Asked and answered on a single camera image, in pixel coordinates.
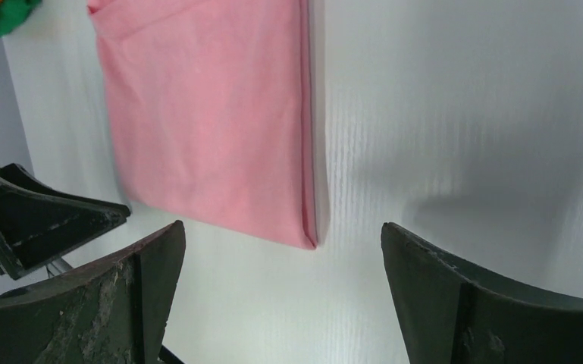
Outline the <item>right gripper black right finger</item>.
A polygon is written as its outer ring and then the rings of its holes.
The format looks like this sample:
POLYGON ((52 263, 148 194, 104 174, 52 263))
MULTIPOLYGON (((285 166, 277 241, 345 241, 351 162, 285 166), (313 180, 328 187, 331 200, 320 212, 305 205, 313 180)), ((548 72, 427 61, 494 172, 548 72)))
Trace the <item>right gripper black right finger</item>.
POLYGON ((583 363, 583 298, 497 274, 387 222, 381 249, 412 363, 583 363))

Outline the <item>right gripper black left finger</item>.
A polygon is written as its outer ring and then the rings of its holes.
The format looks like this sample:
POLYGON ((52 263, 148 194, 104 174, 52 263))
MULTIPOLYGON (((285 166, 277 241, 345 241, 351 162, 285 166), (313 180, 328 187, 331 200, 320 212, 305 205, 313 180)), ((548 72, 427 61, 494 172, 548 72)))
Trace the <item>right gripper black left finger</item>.
POLYGON ((186 241, 176 221, 0 295, 0 363, 176 363, 162 341, 186 241))

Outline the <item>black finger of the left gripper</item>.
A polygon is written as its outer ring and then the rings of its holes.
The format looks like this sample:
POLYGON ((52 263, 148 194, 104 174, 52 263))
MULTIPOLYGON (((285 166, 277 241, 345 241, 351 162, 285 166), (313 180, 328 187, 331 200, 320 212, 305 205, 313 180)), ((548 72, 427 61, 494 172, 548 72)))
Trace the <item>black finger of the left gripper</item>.
POLYGON ((128 206, 71 195, 0 167, 0 275, 18 280, 124 224, 128 206))

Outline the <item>pink t shirt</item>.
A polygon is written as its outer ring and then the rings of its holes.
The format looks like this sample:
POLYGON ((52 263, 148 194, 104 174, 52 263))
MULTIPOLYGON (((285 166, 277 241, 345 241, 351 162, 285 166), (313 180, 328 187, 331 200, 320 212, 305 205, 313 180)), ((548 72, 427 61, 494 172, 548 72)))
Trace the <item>pink t shirt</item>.
POLYGON ((118 178, 148 206, 318 245, 306 1, 90 1, 118 178))

